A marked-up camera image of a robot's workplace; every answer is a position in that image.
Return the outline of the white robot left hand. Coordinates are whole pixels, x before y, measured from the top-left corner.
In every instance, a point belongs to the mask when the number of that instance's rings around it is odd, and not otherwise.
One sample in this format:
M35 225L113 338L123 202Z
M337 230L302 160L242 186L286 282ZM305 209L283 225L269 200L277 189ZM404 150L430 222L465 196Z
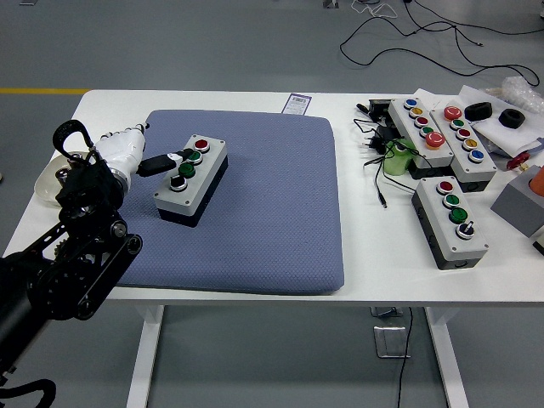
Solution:
M95 144L114 176L126 185L131 184L134 174L149 177L164 173L195 152L192 148L185 148L144 160L146 128L146 125L138 124L120 132L107 133Z

